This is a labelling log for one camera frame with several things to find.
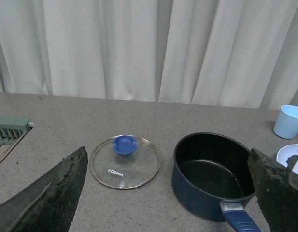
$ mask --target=green dish rack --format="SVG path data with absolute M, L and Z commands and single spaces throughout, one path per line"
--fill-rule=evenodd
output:
M 31 130 L 29 118 L 0 116 L 0 163 Z

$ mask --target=gray speckled countertop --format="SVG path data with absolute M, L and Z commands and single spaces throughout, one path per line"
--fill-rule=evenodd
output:
M 33 130 L 0 165 L 0 204 L 81 146 L 90 156 L 104 140 L 132 134 L 152 142 L 161 157 L 157 176 L 133 190 L 102 186 L 87 170 L 70 232 L 232 232 L 226 223 L 186 211 L 171 188 L 173 150 L 184 136 L 214 132 L 275 157 L 292 140 L 277 137 L 278 111 L 0 93 L 0 115 L 29 117 Z M 263 232 L 269 228 L 253 197 L 246 211 Z

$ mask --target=white plate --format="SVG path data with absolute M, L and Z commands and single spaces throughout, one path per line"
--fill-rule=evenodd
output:
M 282 147 L 276 156 L 276 161 L 284 167 L 287 167 L 287 160 L 293 155 L 298 155 L 298 144 L 291 144 Z M 298 174 L 298 161 L 293 168 L 293 172 Z

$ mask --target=glass lid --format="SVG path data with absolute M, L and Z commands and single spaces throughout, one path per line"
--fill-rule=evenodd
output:
M 158 172 L 156 148 L 146 139 L 119 135 L 95 148 L 90 169 L 103 185 L 113 189 L 134 189 L 148 183 Z

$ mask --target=cooking pot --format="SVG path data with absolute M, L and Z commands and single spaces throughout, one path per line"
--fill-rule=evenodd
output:
M 228 221 L 238 232 L 260 231 L 244 207 L 255 196 L 250 151 L 228 137 L 194 133 L 174 150 L 172 188 L 180 203 L 210 221 Z

